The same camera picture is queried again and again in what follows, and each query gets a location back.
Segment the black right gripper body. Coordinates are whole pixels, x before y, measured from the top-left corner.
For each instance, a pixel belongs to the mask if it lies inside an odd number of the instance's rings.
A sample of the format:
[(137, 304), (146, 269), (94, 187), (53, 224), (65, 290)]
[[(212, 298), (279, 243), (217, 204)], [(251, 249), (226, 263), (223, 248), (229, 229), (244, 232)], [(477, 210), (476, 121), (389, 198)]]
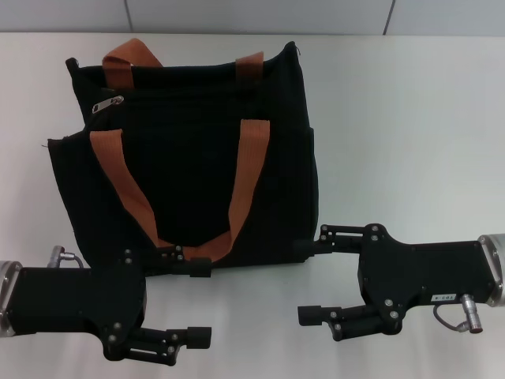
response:
[(406, 244), (380, 224), (368, 227), (358, 264), (360, 291), (378, 310), (388, 335), (402, 330), (407, 311), (416, 306), (501, 304), (501, 235)]

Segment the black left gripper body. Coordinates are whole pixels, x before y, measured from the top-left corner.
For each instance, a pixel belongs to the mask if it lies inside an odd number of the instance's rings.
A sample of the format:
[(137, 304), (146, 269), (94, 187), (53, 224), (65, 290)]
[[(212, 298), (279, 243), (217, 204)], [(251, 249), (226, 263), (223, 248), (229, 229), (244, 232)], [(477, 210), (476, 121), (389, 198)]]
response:
[(105, 358), (131, 359), (131, 332), (141, 328), (145, 303), (144, 274), (130, 250), (103, 269), (7, 263), (9, 337), (88, 333), (100, 340)]

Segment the black bag with orange handles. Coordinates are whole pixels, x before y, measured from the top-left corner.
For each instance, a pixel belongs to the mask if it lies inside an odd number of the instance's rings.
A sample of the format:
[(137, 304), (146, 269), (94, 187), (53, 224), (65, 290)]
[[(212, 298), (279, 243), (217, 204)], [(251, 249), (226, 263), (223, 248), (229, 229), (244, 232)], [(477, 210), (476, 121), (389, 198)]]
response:
[(293, 243), (315, 234), (318, 179), (295, 43), (271, 59), (165, 67), (132, 39), (99, 66), (66, 66), (84, 128), (48, 150), (91, 267), (176, 245), (215, 268), (303, 261)]

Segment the silver zipper pull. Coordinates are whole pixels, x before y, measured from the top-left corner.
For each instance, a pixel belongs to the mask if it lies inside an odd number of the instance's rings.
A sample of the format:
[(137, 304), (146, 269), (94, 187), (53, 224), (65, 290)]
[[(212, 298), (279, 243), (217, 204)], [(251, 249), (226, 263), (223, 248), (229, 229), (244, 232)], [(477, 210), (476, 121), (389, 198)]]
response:
[(93, 105), (92, 114), (98, 114), (99, 112), (104, 111), (109, 107), (117, 106), (117, 105), (121, 104), (123, 101), (124, 101), (123, 96), (114, 96), (114, 97), (110, 97), (108, 99), (102, 100), (102, 101)]

